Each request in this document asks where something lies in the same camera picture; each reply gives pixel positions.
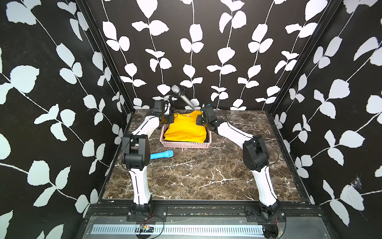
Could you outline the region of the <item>black t-shirt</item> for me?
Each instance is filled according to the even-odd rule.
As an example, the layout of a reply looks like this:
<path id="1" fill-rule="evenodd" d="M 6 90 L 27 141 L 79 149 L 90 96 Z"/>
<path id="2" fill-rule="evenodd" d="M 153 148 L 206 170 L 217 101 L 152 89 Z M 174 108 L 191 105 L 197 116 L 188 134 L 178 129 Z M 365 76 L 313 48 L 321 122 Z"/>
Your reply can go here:
<path id="1" fill-rule="evenodd" d="M 204 143 L 208 143 L 209 142 L 209 132 L 206 131 L 206 139 L 204 141 Z"/>

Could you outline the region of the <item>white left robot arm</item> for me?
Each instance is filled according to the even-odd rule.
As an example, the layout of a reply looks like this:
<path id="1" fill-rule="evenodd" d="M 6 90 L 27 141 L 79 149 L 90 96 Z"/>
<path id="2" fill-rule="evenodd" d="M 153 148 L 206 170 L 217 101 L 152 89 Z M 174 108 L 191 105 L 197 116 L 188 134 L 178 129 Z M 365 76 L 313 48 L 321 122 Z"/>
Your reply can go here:
<path id="1" fill-rule="evenodd" d="M 121 162 L 131 177 L 134 192 L 131 210 L 135 214 L 153 214 L 153 203 L 147 179 L 147 166 L 151 156 L 149 138 L 159 126 L 173 122 L 173 114 L 150 114 L 135 131 L 122 137 Z"/>

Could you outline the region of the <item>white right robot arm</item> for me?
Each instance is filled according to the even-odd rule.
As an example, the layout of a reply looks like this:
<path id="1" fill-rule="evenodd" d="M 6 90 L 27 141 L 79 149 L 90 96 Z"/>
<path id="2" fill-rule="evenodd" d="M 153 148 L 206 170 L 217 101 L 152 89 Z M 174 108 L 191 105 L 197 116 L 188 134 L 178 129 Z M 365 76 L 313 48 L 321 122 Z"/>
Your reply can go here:
<path id="1" fill-rule="evenodd" d="M 209 120 L 197 117 L 197 125 L 225 137 L 243 150 L 243 162 L 252 172 L 259 192 L 260 215 L 264 221 L 270 221 L 280 209 L 280 202 L 275 194 L 269 173 L 269 151 L 260 135 L 252 135 L 232 126 L 229 122 L 213 116 Z"/>

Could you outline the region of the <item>yellow t-shirt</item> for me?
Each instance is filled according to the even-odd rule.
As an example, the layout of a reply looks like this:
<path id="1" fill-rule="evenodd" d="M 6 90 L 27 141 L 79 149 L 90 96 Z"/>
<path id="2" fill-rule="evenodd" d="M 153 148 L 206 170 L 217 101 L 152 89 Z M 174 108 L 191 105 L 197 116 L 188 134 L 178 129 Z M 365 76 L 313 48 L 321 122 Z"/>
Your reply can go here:
<path id="1" fill-rule="evenodd" d="M 207 130 L 204 126 L 197 125 L 197 118 L 201 111 L 193 111 L 186 114 L 174 114 L 174 122 L 164 133 L 166 141 L 203 143 L 207 138 Z"/>

